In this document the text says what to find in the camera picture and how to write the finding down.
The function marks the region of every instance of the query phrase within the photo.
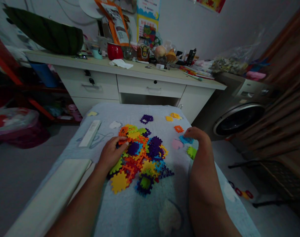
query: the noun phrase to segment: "hand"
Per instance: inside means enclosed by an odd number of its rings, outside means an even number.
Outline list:
[[[122,153],[128,147],[129,142],[122,144],[116,149],[116,144],[119,140],[126,140],[126,137],[113,137],[106,142],[103,150],[101,151],[98,163],[109,171],[120,159]]]
[[[186,130],[184,137],[196,139],[199,143],[202,141],[210,142],[210,138],[204,131],[196,127],[190,127]]]

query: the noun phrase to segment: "orange bag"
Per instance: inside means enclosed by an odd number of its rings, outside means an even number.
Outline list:
[[[109,0],[95,0],[95,2],[109,21],[114,43],[129,46],[128,31],[121,8]]]

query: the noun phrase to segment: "gray floor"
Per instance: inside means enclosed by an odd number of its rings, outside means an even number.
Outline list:
[[[47,142],[27,150],[0,144],[0,236],[13,224],[77,129],[78,126],[52,126],[49,128],[52,137]],[[240,168],[227,168],[243,161],[235,148],[229,142],[217,141],[213,142],[213,150],[215,161],[227,179],[257,198],[259,193],[245,173]],[[268,193],[261,201],[272,198],[274,195]],[[287,206],[255,209],[250,201],[241,200],[262,236],[300,236],[300,220]]]

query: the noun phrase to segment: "washing machine door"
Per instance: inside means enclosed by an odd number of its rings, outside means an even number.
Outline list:
[[[221,116],[216,121],[213,132],[218,136],[235,134],[258,121],[264,112],[264,106],[258,103],[241,105]]]

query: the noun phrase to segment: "curtain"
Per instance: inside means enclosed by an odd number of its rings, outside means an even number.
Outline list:
[[[272,63],[262,82],[284,93],[236,136],[257,158],[278,160],[300,178],[300,10],[262,58]]]

